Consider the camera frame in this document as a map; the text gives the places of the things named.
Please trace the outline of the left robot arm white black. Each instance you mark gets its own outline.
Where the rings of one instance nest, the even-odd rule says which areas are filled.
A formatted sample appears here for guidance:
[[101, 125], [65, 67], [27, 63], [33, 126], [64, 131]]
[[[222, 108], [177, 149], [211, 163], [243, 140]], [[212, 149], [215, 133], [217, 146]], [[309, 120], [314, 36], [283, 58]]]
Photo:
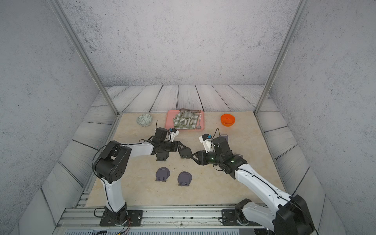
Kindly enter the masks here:
[[171, 152], [178, 152], [183, 159], [192, 154], [190, 148], [176, 141], [176, 129], [157, 128], [149, 139], [133, 144], [110, 141], [100, 148], [92, 162], [92, 170], [102, 181], [106, 196], [106, 206], [110, 212], [119, 214], [126, 210], [120, 179], [124, 175], [129, 159], [139, 156], [156, 155], [158, 161], [164, 161]]

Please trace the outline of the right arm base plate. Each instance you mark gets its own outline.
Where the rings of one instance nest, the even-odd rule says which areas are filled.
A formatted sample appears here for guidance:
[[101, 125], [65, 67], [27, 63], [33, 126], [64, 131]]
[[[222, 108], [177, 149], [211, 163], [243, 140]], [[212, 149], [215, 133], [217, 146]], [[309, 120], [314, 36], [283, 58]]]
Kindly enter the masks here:
[[218, 221], [224, 226], [242, 225], [242, 213], [237, 209], [221, 210], [221, 217]]

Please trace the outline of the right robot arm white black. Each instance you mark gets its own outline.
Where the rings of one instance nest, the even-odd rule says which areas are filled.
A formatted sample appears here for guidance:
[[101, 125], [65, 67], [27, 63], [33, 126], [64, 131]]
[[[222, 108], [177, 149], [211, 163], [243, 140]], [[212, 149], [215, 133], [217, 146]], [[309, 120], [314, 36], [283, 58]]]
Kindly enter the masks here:
[[299, 195], [291, 196], [272, 185], [238, 154], [232, 152], [224, 137], [210, 134], [199, 137], [204, 150], [191, 155], [198, 165], [217, 165], [220, 170], [244, 184], [258, 196], [265, 207], [250, 199], [235, 206], [237, 223], [257, 223], [276, 235], [310, 235], [317, 232], [306, 201]]

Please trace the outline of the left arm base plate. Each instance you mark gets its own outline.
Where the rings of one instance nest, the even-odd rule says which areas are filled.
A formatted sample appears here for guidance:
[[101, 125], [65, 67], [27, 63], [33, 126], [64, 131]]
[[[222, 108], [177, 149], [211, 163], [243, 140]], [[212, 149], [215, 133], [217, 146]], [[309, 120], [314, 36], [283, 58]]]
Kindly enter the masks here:
[[104, 208], [99, 225], [101, 227], [139, 227], [142, 222], [143, 210], [121, 210], [113, 212]]

